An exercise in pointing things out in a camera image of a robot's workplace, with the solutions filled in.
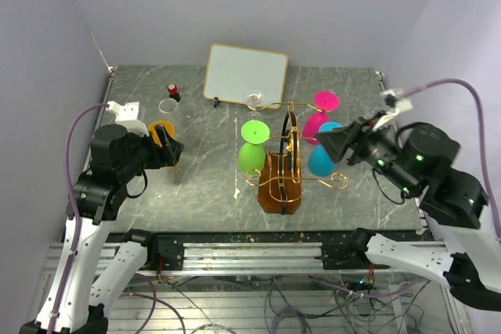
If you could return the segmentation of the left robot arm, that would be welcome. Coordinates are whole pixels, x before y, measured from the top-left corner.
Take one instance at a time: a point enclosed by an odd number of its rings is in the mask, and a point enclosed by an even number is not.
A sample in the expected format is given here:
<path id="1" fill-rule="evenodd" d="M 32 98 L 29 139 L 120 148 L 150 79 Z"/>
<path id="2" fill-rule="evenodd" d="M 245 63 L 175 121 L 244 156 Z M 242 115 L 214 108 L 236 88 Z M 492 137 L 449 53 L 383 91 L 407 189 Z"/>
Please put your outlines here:
<path id="1" fill-rule="evenodd" d="M 147 170 L 175 166 L 183 149 L 162 123 L 145 135 L 119 124 L 96 130 L 88 169 L 71 187 L 63 251 L 51 289 L 36 319 L 22 325 L 20 332 L 107 332 L 110 311 L 128 282 L 160 258 L 157 236 L 132 229 L 105 271 L 96 273 L 118 211 L 134 197 L 128 183 Z"/>

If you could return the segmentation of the clear wine glass back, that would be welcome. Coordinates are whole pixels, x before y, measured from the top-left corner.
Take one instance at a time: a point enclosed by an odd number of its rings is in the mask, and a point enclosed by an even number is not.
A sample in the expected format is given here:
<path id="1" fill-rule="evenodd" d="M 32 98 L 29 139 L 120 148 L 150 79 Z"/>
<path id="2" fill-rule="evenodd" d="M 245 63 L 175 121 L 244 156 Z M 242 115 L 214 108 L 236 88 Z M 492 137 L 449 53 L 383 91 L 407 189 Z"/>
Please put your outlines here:
<path id="1" fill-rule="evenodd" d="M 265 95 L 262 91 L 256 88 L 246 90 L 243 93 L 243 103 L 248 109 L 245 121 L 263 121 L 263 115 L 259 111 L 259 109 L 265 105 Z"/>

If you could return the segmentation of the clear wine glass front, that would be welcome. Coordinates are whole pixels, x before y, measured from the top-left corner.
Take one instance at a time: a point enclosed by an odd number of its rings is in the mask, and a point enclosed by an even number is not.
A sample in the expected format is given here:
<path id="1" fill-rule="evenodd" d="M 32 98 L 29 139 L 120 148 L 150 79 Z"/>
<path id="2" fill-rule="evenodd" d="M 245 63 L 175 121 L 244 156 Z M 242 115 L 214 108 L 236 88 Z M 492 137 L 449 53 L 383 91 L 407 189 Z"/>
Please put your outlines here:
<path id="1" fill-rule="evenodd" d="M 158 113 L 161 120 L 170 120 L 178 114 L 178 102 L 173 98 L 162 99 L 158 104 Z"/>

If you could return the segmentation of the orange wine glass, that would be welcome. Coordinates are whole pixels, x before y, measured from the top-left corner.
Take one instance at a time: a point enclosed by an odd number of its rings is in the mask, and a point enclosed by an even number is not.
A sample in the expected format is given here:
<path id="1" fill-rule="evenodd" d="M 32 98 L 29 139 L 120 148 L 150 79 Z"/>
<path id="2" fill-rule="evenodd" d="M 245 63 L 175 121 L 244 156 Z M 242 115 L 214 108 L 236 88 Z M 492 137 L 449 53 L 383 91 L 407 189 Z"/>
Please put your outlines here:
<path id="1" fill-rule="evenodd" d="M 148 131 L 145 145 L 150 156 L 146 168 L 175 167 L 180 161 L 184 145 L 175 139 L 174 126 L 166 120 L 159 120 L 151 124 Z"/>

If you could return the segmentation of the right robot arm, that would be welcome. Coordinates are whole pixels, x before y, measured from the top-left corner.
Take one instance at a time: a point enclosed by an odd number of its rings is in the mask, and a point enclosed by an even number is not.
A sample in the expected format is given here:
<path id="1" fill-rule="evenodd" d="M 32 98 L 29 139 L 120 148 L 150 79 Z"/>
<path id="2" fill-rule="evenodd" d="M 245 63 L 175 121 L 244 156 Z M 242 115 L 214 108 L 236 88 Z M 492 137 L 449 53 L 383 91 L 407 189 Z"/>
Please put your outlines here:
<path id="1" fill-rule="evenodd" d="M 359 118 L 315 137 L 333 162 L 350 152 L 348 165 L 366 162 L 399 189 L 402 199 L 418 199 L 419 208 L 450 231 L 464 251 L 434 252 L 357 228 L 346 261 L 354 268 L 368 263 L 400 268 L 448 288 L 468 307 L 499 311 L 500 242 L 485 227 L 489 197 L 482 184 L 452 168 L 460 144 L 434 125 L 416 122 L 406 126 L 409 137 L 398 146 L 372 125 Z"/>

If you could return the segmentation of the clear wine glass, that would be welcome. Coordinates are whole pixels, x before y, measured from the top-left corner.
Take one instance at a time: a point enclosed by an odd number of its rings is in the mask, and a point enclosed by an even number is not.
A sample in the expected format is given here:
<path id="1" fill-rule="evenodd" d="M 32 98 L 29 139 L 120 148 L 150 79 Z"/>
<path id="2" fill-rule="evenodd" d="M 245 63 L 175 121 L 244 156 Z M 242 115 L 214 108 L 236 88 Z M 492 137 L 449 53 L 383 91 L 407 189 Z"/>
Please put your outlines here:
<path id="1" fill-rule="evenodd" d="M 256 88 L 246 90 L 243 93 L 243 103 L 248 109 L 245 121 L 263 121 L 263 115 L 259 111 L 259 109 L 265 105 L 265 95 L 262 91 Z"/>
<path id="2" fill-rule="evenodd" d="M 158 113 L 161 120 L 170 120 L 178 114 L 178 102 L 173 98 L 162 99 L 158 104 Z"/>

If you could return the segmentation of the green wine glass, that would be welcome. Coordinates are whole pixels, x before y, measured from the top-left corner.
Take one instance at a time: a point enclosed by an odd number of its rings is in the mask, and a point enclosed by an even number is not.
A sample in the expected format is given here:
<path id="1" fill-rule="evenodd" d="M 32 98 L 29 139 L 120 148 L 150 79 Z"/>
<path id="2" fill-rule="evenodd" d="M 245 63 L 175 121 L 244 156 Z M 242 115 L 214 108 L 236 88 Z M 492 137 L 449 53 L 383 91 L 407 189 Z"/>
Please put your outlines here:
<path id="1" fill-rule="evenodd" d="M 237 165 L 242 173 L 257 176 L 265 165 L 266 151 L 263 144 L 269 139 L 269 126 L 260 120 L 249 120 L 241 128 L 245 143 L 240 148 Z"/>

